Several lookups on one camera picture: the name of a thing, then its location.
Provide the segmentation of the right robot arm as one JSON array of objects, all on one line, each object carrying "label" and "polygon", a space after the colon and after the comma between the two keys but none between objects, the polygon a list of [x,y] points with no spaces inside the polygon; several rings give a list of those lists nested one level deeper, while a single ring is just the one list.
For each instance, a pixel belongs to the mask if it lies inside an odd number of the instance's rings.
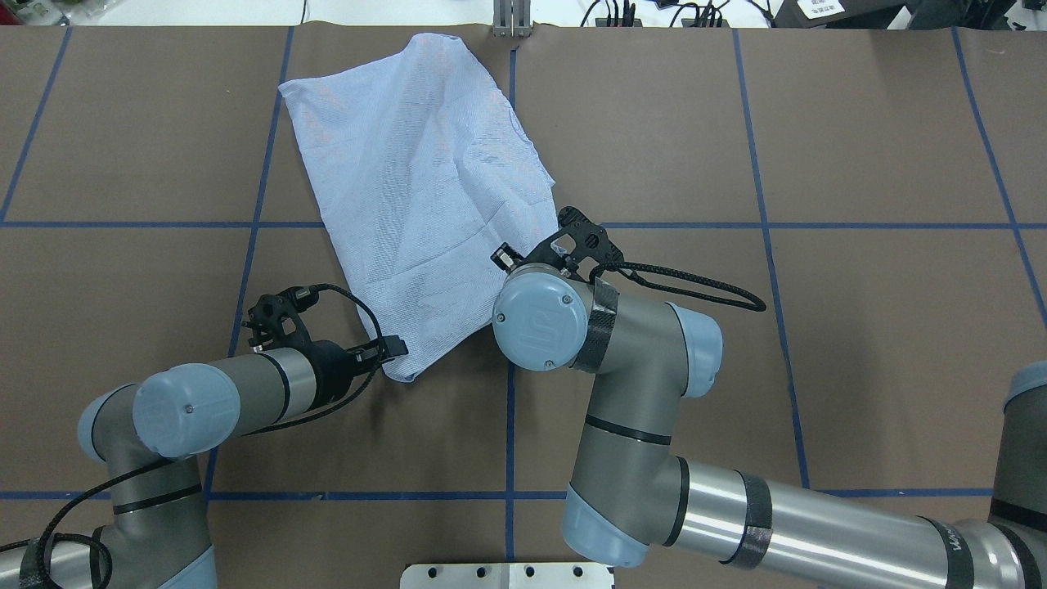
[{"label": "right robot arm", "polygon": [[493,333],[518,400],[569,431],[518,451],[528,491],[562,486],[562,537],[633,568],[652,548],[830,588],[1043,588],[1045,364],[1009,395],[958,362],[876,368],[837,340],[812,375],[814,465],[770,323],[713,317],[531,264],[511,273]]}]

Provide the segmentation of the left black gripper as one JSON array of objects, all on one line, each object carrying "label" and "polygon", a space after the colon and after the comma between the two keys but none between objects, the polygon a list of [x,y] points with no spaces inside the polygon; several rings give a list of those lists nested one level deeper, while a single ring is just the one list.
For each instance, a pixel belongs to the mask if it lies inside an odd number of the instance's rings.
[{"label": "left black gripper", "polygon": [[312,343],[309,362],[317,381],[311,407],[326,407],[346,398],[357,376],[367,373],[367,365],[383,365],[408,354],[399,335],[383,335],[366,344],[341,348],[332,340]]}]

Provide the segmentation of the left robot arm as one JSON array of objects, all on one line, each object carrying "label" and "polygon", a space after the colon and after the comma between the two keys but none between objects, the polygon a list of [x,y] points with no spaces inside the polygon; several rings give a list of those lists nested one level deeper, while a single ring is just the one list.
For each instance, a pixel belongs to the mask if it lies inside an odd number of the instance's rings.
[{"label": "left robot arm", "polygon": [[2,548],[4,588],[216,588],[199,457],[222,443],[336,411],[407,354],[396,335],[329,340],[182,364],[121,385],[79,417],[77,441],[108,480],[44,533]]}]

